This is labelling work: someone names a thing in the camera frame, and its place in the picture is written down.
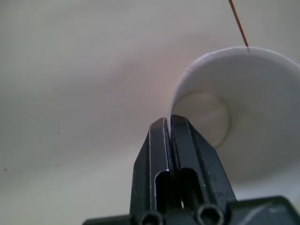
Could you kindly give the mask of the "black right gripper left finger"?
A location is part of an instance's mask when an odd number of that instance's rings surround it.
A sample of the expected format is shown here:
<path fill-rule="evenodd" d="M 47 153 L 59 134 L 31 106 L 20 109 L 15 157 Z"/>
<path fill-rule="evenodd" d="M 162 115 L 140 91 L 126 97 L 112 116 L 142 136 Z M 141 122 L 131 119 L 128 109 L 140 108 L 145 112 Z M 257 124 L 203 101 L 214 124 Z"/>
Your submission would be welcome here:
<path fill-rule="evenodd" d="M 167 119 L 150 125 L 135 160 L 130 213 L 141 215 L 156 210 L 162 215 L 175 208 L 175 179 Z"/>

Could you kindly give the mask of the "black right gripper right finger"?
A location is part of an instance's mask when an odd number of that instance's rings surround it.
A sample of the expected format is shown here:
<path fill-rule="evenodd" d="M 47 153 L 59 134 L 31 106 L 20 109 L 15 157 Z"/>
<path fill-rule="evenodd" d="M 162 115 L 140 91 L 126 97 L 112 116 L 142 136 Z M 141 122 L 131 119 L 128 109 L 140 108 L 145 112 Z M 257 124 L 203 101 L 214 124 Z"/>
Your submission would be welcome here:
<path fill-rule="evenodd" d="M 216 150 L 182 116 L 171 116 L 171 137 L 184 206 L 211 204 L 226 212 L 236 197 Z"/>

